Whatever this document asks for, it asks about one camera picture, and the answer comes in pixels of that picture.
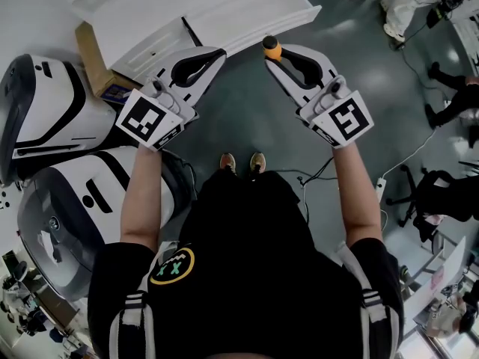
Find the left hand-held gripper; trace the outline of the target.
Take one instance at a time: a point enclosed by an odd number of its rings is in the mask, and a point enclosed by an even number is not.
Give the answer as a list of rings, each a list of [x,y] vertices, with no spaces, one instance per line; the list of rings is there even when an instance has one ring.
[[[226,62],[222,48],[174,52],[141,89],[129,94],[115,125],[150,150],[161,150],[198,116],[194,109]]]

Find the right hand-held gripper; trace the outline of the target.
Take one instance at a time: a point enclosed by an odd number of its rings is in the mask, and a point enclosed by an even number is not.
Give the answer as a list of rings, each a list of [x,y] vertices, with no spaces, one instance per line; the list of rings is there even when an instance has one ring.
[[[337,70],[323,53],[285,44],[281,57],[302,74],[303,80],[277,60],[265,58],[266,68],[281,89],[302,107],[299,118],[331,147],[343,148],[373,127],[361,94],[348,88],[346,79],[337,76]]]

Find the orange screwdriver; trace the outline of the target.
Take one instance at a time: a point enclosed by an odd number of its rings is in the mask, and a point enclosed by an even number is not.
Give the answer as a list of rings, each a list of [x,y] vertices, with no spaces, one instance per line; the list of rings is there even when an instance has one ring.
[[[281,61],[282,48],[275,36],[265,36],[262,40],[262,47],[266,58],[274,61]]]

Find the white drawer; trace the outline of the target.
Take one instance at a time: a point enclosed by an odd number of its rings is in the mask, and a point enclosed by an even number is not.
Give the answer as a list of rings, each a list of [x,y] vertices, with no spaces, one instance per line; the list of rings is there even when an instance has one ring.
[[[221,48],[231,57],[265,36],[313,22],[321,9],[309,0],[229,0],[185,19],[201,45]]]
[[[176,51],[195,47],[181,18],[174,19],[115,62],[112,69],[140,84],[159,67],[159,62]]]

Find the person's left forearm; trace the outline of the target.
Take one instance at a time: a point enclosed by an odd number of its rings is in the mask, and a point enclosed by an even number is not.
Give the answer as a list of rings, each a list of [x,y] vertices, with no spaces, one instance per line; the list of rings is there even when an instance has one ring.
[[[139,146],[120,217],[120,241],[156,252],[161,229],[162,155]]]

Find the person's right forearm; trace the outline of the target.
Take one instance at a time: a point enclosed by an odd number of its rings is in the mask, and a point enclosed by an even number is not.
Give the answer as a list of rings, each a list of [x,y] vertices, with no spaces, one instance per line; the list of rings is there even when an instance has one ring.
[[[356,144],[333,150],[346,244],[382,240],[381,212],[375,188]]]

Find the closed white drawer front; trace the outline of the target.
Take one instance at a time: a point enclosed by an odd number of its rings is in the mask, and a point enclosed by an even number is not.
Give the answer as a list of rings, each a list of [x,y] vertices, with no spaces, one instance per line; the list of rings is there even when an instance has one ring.
[[[115,62],[112,69],[140,84],[159,67],[159,62],[176,51],[195,47],[181,18],[174,19]]]

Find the brown cardboard box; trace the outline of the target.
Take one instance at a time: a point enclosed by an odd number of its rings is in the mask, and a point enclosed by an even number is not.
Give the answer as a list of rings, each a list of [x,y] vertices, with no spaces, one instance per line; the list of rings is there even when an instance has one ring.
[[[95,97],[123,105],[130,92],[141,85],[106,67],[93,27],[83,22],[76,30],[79,54]]]

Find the person's left shoe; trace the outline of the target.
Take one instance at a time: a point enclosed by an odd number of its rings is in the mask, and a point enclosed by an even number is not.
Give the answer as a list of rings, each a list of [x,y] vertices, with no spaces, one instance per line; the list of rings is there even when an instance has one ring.
[[[219,162],[219,170],[226,171],[232,174],[237,174],[236,172],[236,160],[231,153],[223,153]]]

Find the person's shoe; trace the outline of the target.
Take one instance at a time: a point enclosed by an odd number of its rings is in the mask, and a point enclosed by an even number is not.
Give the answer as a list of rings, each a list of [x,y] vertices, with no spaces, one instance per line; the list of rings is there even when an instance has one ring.
[[[252,174],[262,174],[266,170],[265,155],[260,152],[255,152],[251,156],[249,166]]]
[[[223,153],[219,162],[219,170],[226,171],[232,174],[237,174],[236,172],[236,160],[231,153]]]

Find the person's right shoe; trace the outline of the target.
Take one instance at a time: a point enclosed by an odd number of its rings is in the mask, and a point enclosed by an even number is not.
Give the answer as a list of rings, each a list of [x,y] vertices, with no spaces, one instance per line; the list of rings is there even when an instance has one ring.
[[[249,166],[252,174],[262,174],[266,170],[265,155],[260,152],[255,152],[251,156]]]

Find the white and black robot shell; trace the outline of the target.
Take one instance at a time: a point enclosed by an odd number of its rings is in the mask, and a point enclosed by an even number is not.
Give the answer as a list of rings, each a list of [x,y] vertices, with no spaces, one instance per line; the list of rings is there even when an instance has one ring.
[[[0,183],[98,148],[116,111],[96,98],[82,68],[69,61],[23,54],[0,81]]]

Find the black office chair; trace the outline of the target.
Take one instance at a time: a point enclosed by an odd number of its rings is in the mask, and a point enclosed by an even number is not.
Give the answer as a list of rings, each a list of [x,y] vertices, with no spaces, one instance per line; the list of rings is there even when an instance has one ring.
[[[415,183],[407,165],[401,165],[400,169],[407,175],[410,195],[398,200],[388,198],[385,203],[389,206],[409,204],[406,215],[398,224],[404,227],[412,219],[422,242],[433,239],[441,223],[433,220],[436,216],[460,222],[470,218],[479,221],[479,175],[456,179],[446,171],[422,168],[423,177]]]

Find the white and grey robot shell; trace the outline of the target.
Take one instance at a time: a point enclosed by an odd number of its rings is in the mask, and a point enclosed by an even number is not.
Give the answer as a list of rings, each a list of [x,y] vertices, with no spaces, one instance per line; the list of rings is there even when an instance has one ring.
[[[87,297],[97,253],[120,240],[136,150],[99,150],[42,168],[24,189],[17,214],[22,244],[67,301]]]

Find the person's black shirt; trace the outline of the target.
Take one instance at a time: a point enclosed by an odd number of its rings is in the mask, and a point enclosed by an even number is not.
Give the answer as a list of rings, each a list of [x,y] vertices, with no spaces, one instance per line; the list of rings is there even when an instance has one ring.
[[[183,224],[179,253],[117,242],[97,254],[88,296],[94,348],[125,298],[148,280],[157,359],[252,353],[362,359],[361,286],[314,247],[298,198],[278,174],[216,171]]]

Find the white board panel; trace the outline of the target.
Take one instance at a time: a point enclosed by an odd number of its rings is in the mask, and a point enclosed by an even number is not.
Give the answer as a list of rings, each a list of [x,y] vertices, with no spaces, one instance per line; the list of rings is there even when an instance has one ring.
[[[444,233],[435,234],[431,242],[431,257],[401,286],[402,292],[408,289],[411,291],[411,296],[404,301],[404,334],[416,328],[415,318],[434,299],[439,299],[441,291],[451,285],[463,271],[466,241],[465,236],[459,242],[455,242]],[[417,290],[414,290],[412,284],[422,274],[428,274],[429,277]]]

